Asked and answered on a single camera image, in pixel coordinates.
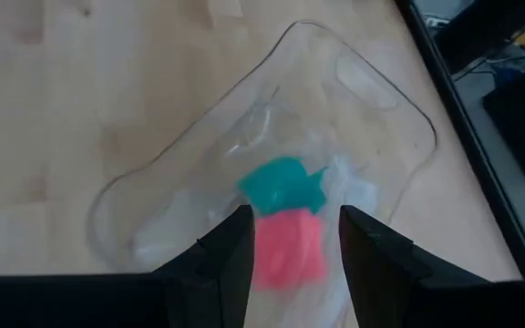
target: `transparent plastic bag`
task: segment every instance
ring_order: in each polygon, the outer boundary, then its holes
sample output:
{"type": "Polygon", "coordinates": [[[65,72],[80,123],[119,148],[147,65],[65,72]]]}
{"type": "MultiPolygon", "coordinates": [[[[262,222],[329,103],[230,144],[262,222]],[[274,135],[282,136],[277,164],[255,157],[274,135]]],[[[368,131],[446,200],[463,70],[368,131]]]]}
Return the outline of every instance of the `transparent plastic bag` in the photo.
{"type": "Polygon", "coordinates": [[[335,326],[349,300],[339,207],[356,205],[388,223],[435,147],[424,114],[339,36],[297,22],[157,158],[98,194],[91,246],[116,272],[156,269],[249,203],[241,179],[274,159],[299,159],[309,174],[324,170],[317,217],[326,275],[281,289],[254,283],[245,326],[335,326]]]}

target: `teal fabric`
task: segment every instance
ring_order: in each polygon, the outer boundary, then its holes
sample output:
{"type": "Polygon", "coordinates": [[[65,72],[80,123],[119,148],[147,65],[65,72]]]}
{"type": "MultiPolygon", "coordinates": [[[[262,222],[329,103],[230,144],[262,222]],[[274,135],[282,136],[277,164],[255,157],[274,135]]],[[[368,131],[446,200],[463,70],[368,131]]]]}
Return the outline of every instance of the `teal fabric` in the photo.
{"type": "Polygon", "coordinates": [[[316,214],[327,201],[321,190],[324,171],[307,176],[300,159],[281,157],[246,175],[238,187],[262,215],[301,208],[316,214]]]}

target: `light wood grain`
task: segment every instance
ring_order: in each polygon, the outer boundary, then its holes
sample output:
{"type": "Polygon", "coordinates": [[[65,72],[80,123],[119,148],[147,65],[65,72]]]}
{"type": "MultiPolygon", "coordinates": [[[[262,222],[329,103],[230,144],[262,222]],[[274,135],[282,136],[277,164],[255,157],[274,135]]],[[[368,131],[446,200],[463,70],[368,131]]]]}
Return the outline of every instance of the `light wood grain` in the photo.
{"type": "Polygon", "coordinates": [[[519,277],[392,1],[0,0],[0,274],[103,272],[84,220],[294,20],[344,37],[434,121],[439,152],[393,228],[491,280],[519,277]]]}

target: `pink fabric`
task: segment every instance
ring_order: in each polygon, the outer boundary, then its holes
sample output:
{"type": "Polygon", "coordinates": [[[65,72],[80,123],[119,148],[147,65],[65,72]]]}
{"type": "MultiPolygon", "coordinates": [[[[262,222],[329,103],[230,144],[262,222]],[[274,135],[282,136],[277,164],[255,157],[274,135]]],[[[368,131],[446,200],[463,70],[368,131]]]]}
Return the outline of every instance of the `pink fabric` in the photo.
{"type": "Polygon", "coordinates": [[[283,210],[255,222],[254,284],[284,290],[327,276],[324,222],[307,209],[283,210]]]}

